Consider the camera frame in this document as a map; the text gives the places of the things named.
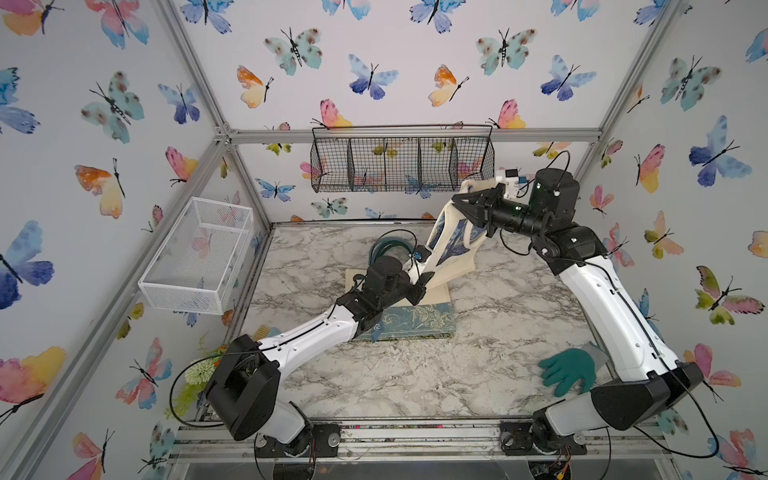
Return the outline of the cream bag blue floral pattern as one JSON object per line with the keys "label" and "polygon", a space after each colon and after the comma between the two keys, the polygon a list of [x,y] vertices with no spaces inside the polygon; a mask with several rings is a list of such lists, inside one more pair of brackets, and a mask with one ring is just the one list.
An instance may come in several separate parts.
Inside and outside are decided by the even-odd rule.
{"label": "cream bag blue floral pattern", "polygon": [[[393,229],[384,236],[396,236],[419,245],[415,234],[406,229]],[[444,339],[455,335],[458,317],[448,288],[440,285],[427,289],[416,306],[402,298],[400,288],[410,276],[408,265],[414,259],[404,253],[379,258],[364,271],[347,272],[350,282],[336,304],[349,310],[357,322],[355,338],[371,343],[404,339]]]}

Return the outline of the cream bag starry night print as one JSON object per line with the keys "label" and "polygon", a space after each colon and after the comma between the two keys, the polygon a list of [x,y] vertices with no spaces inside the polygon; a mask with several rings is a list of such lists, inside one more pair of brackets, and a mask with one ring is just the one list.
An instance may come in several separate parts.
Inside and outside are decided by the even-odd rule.
{"label": "cream bag starry night print", "polygon": [[475,270],[475,256],[487,238],[450,200],[441,210],[425,245],[418,245],[407,273],[413,283],[427,275],[434,289]]}

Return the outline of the cream bag green handles floral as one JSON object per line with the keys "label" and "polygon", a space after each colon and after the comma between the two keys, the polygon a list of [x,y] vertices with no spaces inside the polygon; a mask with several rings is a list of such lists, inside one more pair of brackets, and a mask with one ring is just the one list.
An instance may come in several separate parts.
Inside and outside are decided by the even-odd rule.
{"label": "cream bag green handles floral", "polygon": [[415,246],[412,242],[396,236],[384,236],[376,240],[369,250],[368,264],[374,264],[379,258],[395,253],[404,253],[407,259],[411,258]]}

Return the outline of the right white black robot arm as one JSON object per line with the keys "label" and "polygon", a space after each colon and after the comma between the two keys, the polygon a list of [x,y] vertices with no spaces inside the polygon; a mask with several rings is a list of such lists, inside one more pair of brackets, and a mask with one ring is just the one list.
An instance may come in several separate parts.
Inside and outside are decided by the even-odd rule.
{"label": "right white black robot arm", "polygon": [[570,172],[548,165],[524,186],[514,170],[466,179],[450,202],[488,236],[529,238],[531,250],[578,300],[616,371],[610,382],[533,415],[531,442],[542,451],[558,450],[583,431],[638,428],[704,382],[700,367],[680,361],[641,315],[594,231],[574,222],[579,191]]}

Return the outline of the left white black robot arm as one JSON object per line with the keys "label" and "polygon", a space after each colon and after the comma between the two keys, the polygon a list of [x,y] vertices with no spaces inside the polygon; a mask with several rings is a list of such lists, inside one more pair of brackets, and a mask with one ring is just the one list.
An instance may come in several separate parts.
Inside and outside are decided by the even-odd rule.
{"label": "left white black robot arm", "polygon": [[299,407],[279,401],[281,382],[323,352],[374,328],[385,309],[401,300],[417,305],[434,275],[426,262],[443,233],[406,246],[407,264],[387,255],[394,231],[382,235],[369,252],[365,273],[329,310],[278,336],[255,341],[247,335],[233,340],[222,353],[198,360],[212,362],[213,373],[202,396],[236,441],[260,433],[300,454],[310,445],[312,426]]}

